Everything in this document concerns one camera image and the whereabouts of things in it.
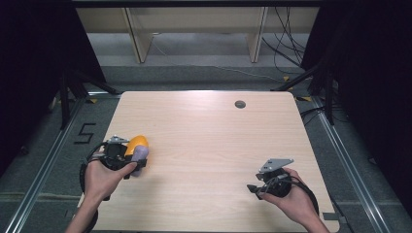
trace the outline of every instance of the hand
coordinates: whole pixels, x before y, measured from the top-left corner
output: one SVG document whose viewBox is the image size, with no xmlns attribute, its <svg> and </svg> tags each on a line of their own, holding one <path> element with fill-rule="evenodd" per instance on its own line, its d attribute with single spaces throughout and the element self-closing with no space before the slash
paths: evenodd
<svg viewBox="0 0 412 233">
<path fill-rule="evenodd" d="M 303 182 L 295 170 L 284 168 L 294 182 Z M 270 193 L 260 193 L 259 196 L 281 209 L 291 220 L 303 225 L 309 232 L 328 232 L 325 225 L 313 207 L 312 201 L 306 192 L 296 185 L 292 185 L 290 193 L 285 197 L 277 197 Z"/>
<path fill-rule="evenodd" d="M 137 166 L 132 162 L 122 169 L 112 171 L 105 167 L 99 160 L 88 163 L 85 177 L 85 198 L 94 197 L 102 201 L 110 196 L 124 176 L 131 173 Z"/>
<path fill-rule="evenodd" d="M 104 198 L 110 196 L 124 176 L 137 166 L 132 162 L 117 171 L 105 167 L 99 160 L 88 163 L 85 177 L 85 199 L 75 217 L 66 229 L 66 233 L 84 232 Z"/>
</svg>

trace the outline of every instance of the human hand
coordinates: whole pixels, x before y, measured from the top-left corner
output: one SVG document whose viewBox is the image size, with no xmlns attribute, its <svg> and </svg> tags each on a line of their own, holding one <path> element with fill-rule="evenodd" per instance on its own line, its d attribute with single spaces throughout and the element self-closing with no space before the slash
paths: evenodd
<svg viewBox="0 0 412 233">
<path fill-rule="evenodd" d="M 302 182 L 297 172 L 290 168 L 284 168 L 293 182 Z M 281 209 L 292 221 L 303 225 L 309 232 L 328 232 L 319 218 L 308 194 L 300 187 L 292 185 L 290 193 L 285 197 L 277 197 L 270 193 L 260 193 L 259 196 Z"/>
<path fill-rule="evenodd" d="M 99 160 L 88 163 L 85 177 L 85 198 L 102 201 L 110 196 L 124 176 L 130 174 L 137 166 L 131 162 L 117 171 L 105 167 Z"/>
</svg>

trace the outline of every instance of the cable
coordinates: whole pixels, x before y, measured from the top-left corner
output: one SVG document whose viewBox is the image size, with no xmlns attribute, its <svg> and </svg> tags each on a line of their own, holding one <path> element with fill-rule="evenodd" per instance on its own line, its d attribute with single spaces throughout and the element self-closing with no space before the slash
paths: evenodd
<svg viewBox="0 0 412 233">
<path fill-rule="evenodd" d="M 315 116 L 319 115 L 321 112 L 317 112 L 314 116 L 312 116 L 306 123 L 303 124 L 303 126 L 306 126 L 308 123 L 310 123 L 310 121 L 312 121 L 312 119 L 315 118 Z"/>
<path fill-rule="evenodd" d="M 295 64 L 295 65 L 298 66 L 298 67 L 300 67 L 300 63 L 301 63 L 300 59 L 301 59 L 301 56 L 300 56 L 300 54 L 298 53 L 298 49 L 296 48 L 296 46 L 295 46 L 294 43 L 293 43 L 292 35 L 290 35 L 290 34 L 288 33 L 288 30 L 287 30 L 285 24 L 283 23 L 283 21 L 282 21 L 280 15 L 279 15 L 279 13 L 278 13 L 278 10 L 277 10 L 276 7 L 275 7 L 275 11 L 276 11 L 276 14 L 277 14 L 277 16 L 278 16 L 278 19 L 281 21 L 281 24 L 282 24 L 282 27 L 283 27 L 284 30 L 283 30 L 283 33 L 282 33 L 282 36 L 281 36 L 280 39 L 279 39 L 279 38 L 276 36 L 276 34 L 275 34 L 275 37 L 276 37 L 276 39 L 278 40 L 278 45 L 277 45 L 276 49 L 273 49 L 273 50 L 275 51 L 275 55 L 274 55 L 274 57 L 273 57 L 273 61 L 274 61 L 274 64 L 275 64 L 276 69 L 279 70 L 280 72 L 283 72 L 283 73 L 286 73 L 286 74 L 296 74 L 296 73 L 291 73 L 291 72 L 283 71 L 283 70 L 281 70 L 281 69 L 278 67 L 278 65 L 276 64 L 276 53 L 279 53 L 279 46 L 282 44 L 282 45 L 284 45 L 285 47 L 287 47 L 285 44 L 282 43 L 282 40 L 283 40 L 285 34 L 287 34 L 287 36 L 290 38 L 290 40 L 291 40 L 291 42 L 292 42 L 293 48 L 290 48 L 290 47 L 287 47 L 287 48 L 293 50 L 294 55 L 296 56 L 296 59 L 297 59 L 297 62 L 294 61 L 293 64 Z M 291 25 L 291 24 L 290 24 L 290 13 L 291 13 L 291 12 L 290 12 L 290 8 L 287 8 L 287 22 L 286 22 L 286 25 L 288 25 L 288 26 Z"/>
<path fill-rule="evenodd" d="M 88 162 L 91 160 L 91 157 L 93 156 L 93 154 L 97 151 L 97 149 L 99 149 L 99 148 L 101 148 L 101 147 L 103 147 L 103 146 L 107 146 L 107 142 L 100 143 L 99 145 L 97 145 L 96 147 L 94 147 L 94 148 L 90 151 L 90 153 L 87 155 L 87 157 L 85 158 L 84 164 L 87 165 Z"/>
<path fill-rule="evenodd" d="M 282 55 L 283 57 L 285 57 L 288 61 L 290 61 L 291 63 L 293 63 L 296 66 L 299 66 L 300 64 L 295 62 L 294 60 L 292 60 L 290 57 L 286 56 L 284 53 L 280 52 L 279 50 L 276 50 L 275 48 L 273 48 L 272 46 L 269 45 L 269 43 L 266 42 L 266 40 L 262 37 L 261 38 L 264 43 L 266 43 L 272 50 L 276 51 L 277 53 L 279 53 L 280 55 Z"/>
<path fill-rule="evenodd" d="M 193 65 L 193 64 L 177 64 L 177 63 L 174 63 L 174 62 L 172 62 L 172 61 L 170 60 L 169 55 L 166 54 L 166 52 L 164 52 L 163 50 L 161 50 L 161 49 L 155 44 L 155 41 L 152 41 L 152 44 L 154 45 L 154 47 L 155 47 L 158 51 L 160 51 L 164 56 L 167 57 L 167 59 L 169 60 L 169 63 L 172 64 L 172 65 L 176 65 L 176 66 L 202 67 L 202 66 Z M 241 73 L 241 74 L 244 74 L 244 75 L 248 75 L 248 76 L 252 76 L 252 77 L 267 78 L 267 79 L 273 80 L 273 81 L 278 82 L 278 83 L 284 83 L 284 82 L 285 82 L 285 81 L 281 81 L 280 79 L 276 79 L 276 78 L 273 78 L 273 77 L 270 77 L 270 76 L 255 75 L 255 74 L 247 73 L 247 72 L 240 71 L 240 70 L 234 70 L 234 69 L 224 68 L 224 67 L 221 67 L 221 66 L 210 66 L 210 67 L 214 67 L 214 68 L 221 69 L 221 70 L 226 70 L 226 71 L 231 71 L 231 72 L 238 72 L 238 73 Z"/>
<path fill-rule="evenodd" d="M 305 47 L 302 46 L 301 44 L 299 44 L 299 43 L 292 37 L 291 20 L 290 20 L 291 8 L 290 8 L 290 7 L 286 7 L 286 10 L 287 10 L 287 21 L 286 21 L 286 23 L 284 23 L 284 22 L 282 21 L 282 18 L 280 17 L 280 14 L 279 14 L 279 12 L 278 12 L 278 9 L 275 7 L 275 12 L 276 12 L 276 14 L 277 14 L 277 16 L 278 16 L 278 19 L 280 20 L 280 22 L 281 22 L 281 24 L 282 24 L 282 27 L 283 27 L 283 29 L 284 29 L 284 31 L 283 31 L 283 33 L 282 33 L 281 39 L 279 39 L 279 38 L 276 36 L 276 34 L 275 34 L 275 37 L 276 37 L 276 39 L 279 41 L 280 44 L 285 45 L 285 44 L 282 43 L 282 39 L 283 39 L 283 36 L 284 36 L 285 34 L 287 34 L 287 36 L 289 37 L 289 39 L 290 39 L 290 41 L 291 41 L 291 43 L 292 43 L 292 48 L 289 48 L 289 47 L 287 47 L 287 48 L 289 48 L 289 49 L 291 49 L 291 50 L 294 51 L 294 54 L 295 54 L 295 56 L 296 56 L 296 59 L 297 59 L 297 60 L 299 61 L 299 63 L 300 63 L 300 60 L 302 59 L 302 56 L 300 55 L 299 52 L 303 52 L 303 51 L 300 51 L 300 50 L 296 47 L 295 44 L 299 45 L 299 46 L 300 46 L 301 48 L 303 48 L 303 49 L 305 49 Z"/>
<path fill-rule="evenodd" d="M 342 103 L 340 103 L 340 101 L 339 101 L 338 91 L 337 91 L 336 88 L 333 89 L 333 96 L 332 96 L 332 98 L 333 98 L 333 101 L 334 101 L 334 103 L 332 104 L 332 109 L 335 110 L 335 111 L 345 111 L 344 108 L 342 107 Z M 351 121 L 348 120 L 348 119 L 347 119 L 347 120 L 341 119 L 341 118 L 339 118 L 339 117 L 337 117 L 337 116 L 335 116 L 335 115 L 332 115 L 332 117 L 333 117 L 334 119 L 336 119 L 337 121 L 340 121 L 340 122 L 344 122 L 344 123 L 350 123 L 350 122 L 351 122 Z"/>
<path fill-rule="evenodd" d="M 326 107 L 326 106 L 322 106 L 322 107 L 319 107 L 319 108 L 306 110 L 306 111 L 300 113 L 300 116 L 302 117 L 302 119 L 304 119 L 304 118 L 306 117 L 306 115 L 308 115 L 308 114 L 310 114 L 310 113 L 312 113 L 312 112 L 314 112 L 314 111 L 317 111 L 317 110 L 324 110 L 325 107 Z"/>
</svg>

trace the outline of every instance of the floor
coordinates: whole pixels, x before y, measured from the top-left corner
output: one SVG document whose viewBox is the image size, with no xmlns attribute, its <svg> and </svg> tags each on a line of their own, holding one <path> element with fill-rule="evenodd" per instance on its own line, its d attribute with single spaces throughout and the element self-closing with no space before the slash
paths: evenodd
<svg viewBox="0 0 412 233">
<path fill-rule="evenodd" d="M 273 34 L 263 37 L 272 47 L 277 47 Z M 293 38 L 305 46 L 308 35 L 296 34 Z M 283 56 L 274 56 L 274 51 L 266 44 L 261 45 L 258 63 L 252 63 L 245 35 L 242 34 L 156 34 L 143 64 L 136 63 L 130 38 L 126 34 L 89 34 L 89 39 L 108 84 L 121 90 L 269 90 L 284 83 L 284 79 L 293 79 L 303 72 Z M 295 51 L 284 46 L 280 46 L 279 50 L 293 61 L 299 61 Z M 308 97 L 306 88 L 309 83 L 310 79 L 290 90 L 295 97 L 299 97 L 296 105 L 301 112 L 323 104 L 322 95 L 311 101 L 300 98 Z M 94 86 L 89 86 L 88 90 L 101 91 Z M 94 122 L 99 127 L 93 129 L 95 136 L 91 144 L 101 142 L 119 101 L 119 98 L 96 98 L 96 103 L 87 101 L 78 110 L 76 103 L 73 104 L 72 109 L 77 110 L 73 113 L 76 119 L 67 135 L 62 135 L 59 130 L 59 108 L 54 108 L 45 116 L 27 142 L 30 153 L 17 157 L 0 180 L 0 229 L 8 226 L 11 217 L 24 202 L 25 193 L 32 190 L 33 181 L 39 180 L 36 177 L 39 170 L 44 168 L 45 161 L 49 161 L 51 168 L 42 179 L 39 194 L 33 205 L 29 206 L 27 216 L 22 220 L 25 224 L 20 230 L 64 230 L 76 211 L 81 195 L 77 182 L 78 167 L 74 164 L 78 164 L 89 151 L 87 145 L 75 144 L 84 139 L 77 132 L 85 122 Z M 333 116 L 334 126 L 326 122 L 320 111 L 311 112 L 303 123 L 330 197 L 335 201 L 336 212 L 340 213 L 339 232 L 410 232 L 410 216 L 379 168 L 367 159 L 367 149 L 345 112 L 336 108 Z M 54 143 L 57 138 L 64 141 L 61 147 Z M 52 157 L 54 152 L 57 154 L 55 158 Z"/>
</svg>

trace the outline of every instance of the gray carpet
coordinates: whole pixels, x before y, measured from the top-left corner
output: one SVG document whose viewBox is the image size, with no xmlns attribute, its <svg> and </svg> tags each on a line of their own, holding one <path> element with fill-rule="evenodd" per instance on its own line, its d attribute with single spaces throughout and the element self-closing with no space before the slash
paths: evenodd
<svg viewBox="0 0 412 233">
<path fill-rule="evenodd" d="M 295 75 L 285 75 L 274 68 L 236 69 L 254 75 L 272 77 L 280 83 L 268 78 L 253 77 L 216 67 L 103 67 L 108 84 L 119 90 L 270 90 L 282 84 L 284 76 L 295 77 Z M 301 72 L 293 68 L 288 68 L 288 71 Z M 307 96 L 306 88 L 309 82 L 300 83 L 290 92 L 295 96 Z M 99 90 L 93 86 L 89 86 L 88 89 Z M 119 99 L 98 99 L 94 104 L 87 103 L 82 106 L 22 232 L 64 230 L 70 221 L 70 214 L 76 211 L 82 193 L 78 180 L 81 160 L 94 145 L 103 140 L 118 102 Z M 314 108 L 312 102 L 296 101 L 296 105 L 301 112 Z M 410 232 L 411 218 L 399 204 L 379 168 L 367 160 L 367 149 L 352 124 L 346 122 L 348 119 L 345 113 L 334 111 L 333 114 L 336 119 L 335 127 L 385 219 L 394 232 Z M 17 157 L 1 178 L 0 229 L 7 225 L 22 194 L 31 185 L 46 158 L 58 133 L 60 116 L 61 112 L 57 106 L 52 113 L 44 117 L 38 130 L 26 143 L 30 153 Z M 304 122 L 307 122 L 306 130 L 331 197 L 336 200 L 355 232 L 374 232 L 316 113 L 307 116 Z M 90 144 L 76 145 L 75 142 L 87 139 L 87 136 L 79 135 L 84 123 L 95 123 L 85 129 L 86 132 L 93 133 L 93 136 Z M 348 224 L 341 224 L 339 232 L 351 231 Z"/>
</svg>

